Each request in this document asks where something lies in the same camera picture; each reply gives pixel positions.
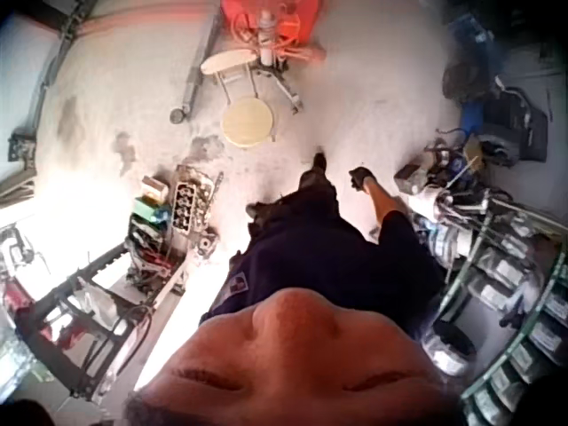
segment closed eye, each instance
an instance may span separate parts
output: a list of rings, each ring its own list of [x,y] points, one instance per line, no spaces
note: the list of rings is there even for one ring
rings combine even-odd
[[[398,382],[399,380],[402,380],[409,376],[409,373],[390,371],[389,373],[372,375],[365,379],[363,382],[357,383],[354,386],[343,386],[343,390],[349,392],[368,391],[370,389],[376,388],[377,386],[383,386],[385,384]]]
[[[212,388],[217,388],[222,391],[240,391],[242,389],[242,386],[237,382],[226,379],[207,370],[179,369],[176,370],[175,374],[183,379],[203,383],[211,386]]]

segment round stool seat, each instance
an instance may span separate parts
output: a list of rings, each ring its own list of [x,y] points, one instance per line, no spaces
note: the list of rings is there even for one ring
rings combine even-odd
[[[232,144],[248,148],[269,138],[274,117],[266,103],[258,98],[241,98],[223,114],[221,129]]]

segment stool leg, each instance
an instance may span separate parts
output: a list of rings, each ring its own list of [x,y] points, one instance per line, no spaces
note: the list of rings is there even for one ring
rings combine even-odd
[[[247,69],[248,79],[250,80],[250,85],[252,86],[252,91],[255,93],[255,98],[258,98],[258,92],[256,91],[256,86],[255,86],[255,79],[252,78],[252,73],[250,72],[250,65],[248,63],[246,63],[245,68]]]
[[[221,75],[219,73],[215,73],[215,77],[217,78],[217,82],[223,88],[223,91],[225,92],[225,96],[227,97],[227,105],[231,105],[231,97],[229,97],[229,92],[228,92],[228,90],[225,86],[225,82],[223,81],[223,78],[221,78]]]

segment black glove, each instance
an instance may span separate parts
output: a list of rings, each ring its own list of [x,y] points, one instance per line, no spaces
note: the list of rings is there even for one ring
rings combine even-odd
[[[357,191],[363,191],[363,182],[365,178],[373,178],[376,180],[375,175],[371,173],[371,170],[366,167],[357,167],[349,172],[351,175],[351,186],[353,186]]]

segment concrete floor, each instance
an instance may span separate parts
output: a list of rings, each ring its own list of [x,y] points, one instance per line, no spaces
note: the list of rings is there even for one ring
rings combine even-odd
[[[200,22],[145,24],[80,39],[48,92],[38,132],[37,201],[43,252],[62,276],[124,237],[144,175],[167,175],[181,162],[212,177],[225,173],[211,218],[220,234],[217,251],[207,264],[194,266],[142,381],[195,330],[224,280],[228,258],[246,247],[248,202],[293,191],[321,146],[343,217],[367,235],[374,212],[366,196],[351,189],[348,170],[364,164],[395,193],[393,174],[437,127],[457,123],[457,109],[441,93],[446,34],[418,0],[325,3],[313,39],[327,50],[326,60],[292,63],[288,72],[304,111],[292,115],[273,82],[256,79],[277,118],[275,143],[249,150],[227,143],[219,128],[225,98],[210,81],[194,118],[170,124]],[[140,2],[100,0],[96,13],[133,4]],[[230,46],[227,38],[216,50]],[[238,97],[246,84],[230,89]],[[206,155],[196,155],[203,146]]]

